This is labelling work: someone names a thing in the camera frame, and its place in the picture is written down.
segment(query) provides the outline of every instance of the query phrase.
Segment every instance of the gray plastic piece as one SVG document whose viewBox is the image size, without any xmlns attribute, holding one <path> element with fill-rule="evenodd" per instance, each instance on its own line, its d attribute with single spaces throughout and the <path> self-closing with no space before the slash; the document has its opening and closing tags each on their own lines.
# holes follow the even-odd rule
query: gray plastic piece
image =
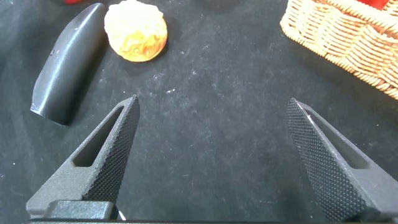
<svg viewBox="0 0 398 224">
<path fill-rule="evenodd" d="M 115 203 L 138 120 L 138 98 L 120 102 L 29 199 L 30 217 L 43 217 L 56 200 Z"/>
<path fill-rule="evenodd" d="M 58 220 L 109 220 L 118 214 L 112 202 L 86 202 L 57 200 L 46 209 L 44 219 Z"/>
<path fill-rule="evenodd" d="M 35 83 L 31 111 L 59 124 L 70 121 L 88 67 L 106 39 L 106 11 L 104 4 L 93 4 L 64 28 Z"/>
<path fill-rule="evenodd" d="M 326 218 L 383 222 L 398 217 L 398 182 L 309 106 L 292 99 L 287 120 Z"/>
</svg>

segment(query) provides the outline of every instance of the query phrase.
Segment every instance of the woven basket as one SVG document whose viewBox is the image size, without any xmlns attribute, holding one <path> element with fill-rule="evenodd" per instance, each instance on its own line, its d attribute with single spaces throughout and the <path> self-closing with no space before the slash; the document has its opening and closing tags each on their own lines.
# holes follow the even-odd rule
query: woven basket
<svg viewBox="0 0 398 224">
<path fill-rule="evenodd" d="M 398 0 L 383 11 L 355 0 L 289 0 L 291 39 L 398 100 Z"/>
</svg>

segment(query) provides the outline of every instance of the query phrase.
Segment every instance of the yellow crumpled object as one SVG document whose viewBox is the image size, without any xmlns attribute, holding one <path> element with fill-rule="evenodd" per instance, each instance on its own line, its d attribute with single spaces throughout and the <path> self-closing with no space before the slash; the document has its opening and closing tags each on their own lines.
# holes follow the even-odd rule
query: yellow crumpled object
<svg viewBox="0 0 398 224">
<path fill-rule="evenodd" d="M 110 5 L 105 15 L 105 32 L 112 49 L 132 62 L 156 57 L 167 41 L 163 13 L 156 6 L 136 0 Z"/>
</svg>

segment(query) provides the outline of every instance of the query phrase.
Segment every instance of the black cylindrical object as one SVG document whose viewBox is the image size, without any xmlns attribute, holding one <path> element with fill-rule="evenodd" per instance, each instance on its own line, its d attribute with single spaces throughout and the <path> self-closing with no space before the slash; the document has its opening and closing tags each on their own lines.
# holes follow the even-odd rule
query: black cylindrical object
<svg viewBox="0 0 398 224">
<path fill-rule="evenodd" d="M 59 124 L 70 121 L 88 67 L 104 44 L 106 7 L 90 5 L 64 28 L 33 90 L 30 110 Z"/>
</svg>

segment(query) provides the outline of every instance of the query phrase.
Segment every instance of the black fabric surface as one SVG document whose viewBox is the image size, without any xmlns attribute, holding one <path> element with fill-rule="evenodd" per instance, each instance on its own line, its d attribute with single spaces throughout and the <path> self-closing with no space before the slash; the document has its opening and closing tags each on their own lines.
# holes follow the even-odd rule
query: black fabric surface
<svg viewBox="0 0 398 224">
<path fill-rule="evenodd" d="M 164 12 L 167 48 L 132 63 L 104 46 L 69 126 L 29 108 L 59 33 L 88 3 L 0 2 L 0 223 L 27 220 L 26 201 L 133 94 L 141 120 L 117 202 L 128 219 L 321 220 L 286 125 L 291 97 L 398 179 L 398 102 L 288 39 L 287 1 L 144 2 Z"/>
</svg>

